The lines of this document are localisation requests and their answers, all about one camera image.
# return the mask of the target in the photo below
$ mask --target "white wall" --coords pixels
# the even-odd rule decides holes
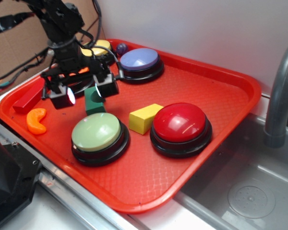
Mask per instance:
[[[100,0],[118,38],[255,77],[271,91],[288,47],[288,0]]]

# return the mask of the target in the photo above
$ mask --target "yellow button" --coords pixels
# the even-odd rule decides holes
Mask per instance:
[[[95,45],[96,46],[102,46],[102,47],[107,48],[107,49],[111,49],[111,44],[107,40],[97,40]],[[82,49],[81,48],[81,51],[85,56],[90,57],[92,55],[92,52],[88,49]],[[101,49],[101,48],[93,48],[93,52],[96,56],[101,56],[103,54],[108,53],[105,49]]]

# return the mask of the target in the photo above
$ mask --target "sink drain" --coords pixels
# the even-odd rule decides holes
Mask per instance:
[[[275,206],[273,192],[256,180],[234,185],[228,193],[228,201],[235,212],[251,219],[269,215]]]

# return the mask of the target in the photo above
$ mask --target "orange tray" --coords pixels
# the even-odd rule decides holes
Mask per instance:
[[[113,47],[121,40],[109,40]],[[125,42],[129,49],[142,46]],[[84,117],[84,98],[74,107],[55,110],[50,100],[40,100],[35,108],[46,108],[43,135],[27,130],[26,115],[12,105],[32,86],[29,81],[0,103],[0,118],[23,136],[70,177],[111,208],[122,213],[142,213],[170,200],[200,168],[213,151],[243,120],[261,97],[258,82],[250,76],[157,51],[165,72],[157,80],[141,85],[118,82],[120,93],[107,98],[105,108],[128,126],[129,113],[151,104],[166,106],[188,102],[200,107],[213,127],[211,143],[198,156],[171,159],[152,147],[149,132],[129,131],[128,150],[117,161],[102,167],[81,165],[72,155],[71,134]],[[116,66],[111,67],[117,73]]]

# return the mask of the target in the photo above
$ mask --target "cardboard box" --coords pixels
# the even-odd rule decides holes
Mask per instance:
[[[84,20],[86,30],[92,22],[97,18],[96,11],[90,0],[63,0],[63,2],[70,2],[78,7],[80,14]],[[20,12],[30,12],[27,4],[23,2],[17,2],[12,0],[5,0],[0,3],[0,17],[17,14]],[[95,37],[97,32],[98,23],[96,23],[89,32]],[[103,32],[99,39],[104,39]],[[27,61],[33,57],[36,53],[40,52],[47,47],[47,36],[41,26],[39,19],[31,17],[26,19],[18,26],[0,34],[0,76],[6,74],[11,69]],[[23,73],[15,82],[14,85],[21,83],[22,81],[32,77],[39,73],[43,69],[47,68],[50,63],[48,58],[42,65],[30,69],[28,72]]]

